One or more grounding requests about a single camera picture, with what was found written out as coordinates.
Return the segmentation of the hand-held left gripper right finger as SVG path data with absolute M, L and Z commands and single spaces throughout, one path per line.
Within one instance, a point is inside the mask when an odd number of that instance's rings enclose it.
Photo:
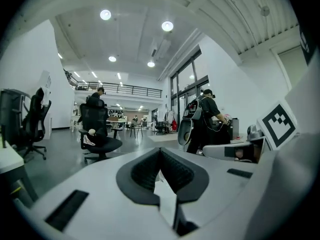
M 169 225 L 160 237 L 244 237 L 251 207 L 241 193 L 254 164 L 207 158 L 171 148 L 160 149 L 161 172 L 173 197 L 160 209 Z

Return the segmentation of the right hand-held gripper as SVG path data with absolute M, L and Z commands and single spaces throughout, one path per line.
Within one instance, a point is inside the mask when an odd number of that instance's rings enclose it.
M 320 51 L 315 50 L 307 71 L 281 101 L 257 120 L 269 145 L 263 148 L 260 162 L 282 152 L 307 162 L 320 161 Z M 206 145 L 203 155 L 227 161 L 253 162 L 252 143 Z

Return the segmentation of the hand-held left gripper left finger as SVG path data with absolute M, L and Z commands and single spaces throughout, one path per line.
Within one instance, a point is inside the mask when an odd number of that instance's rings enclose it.
M 178 239 L 156 206 L 136 204 L 118 188 L 118 170 L 142 154 L 128 153 L 84 167 L 39 198 L 32 214 L 45 220 L 69 194 L 80 190 L 88 197 L 64 229 L 67 236 L 77 240 Z

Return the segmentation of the person's right hand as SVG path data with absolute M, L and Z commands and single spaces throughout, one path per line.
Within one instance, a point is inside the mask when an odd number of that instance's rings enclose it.
M 257 164 L 260 160 L 262 149 L 255 145 L 250 144 L 235 149 L 235 160 Z

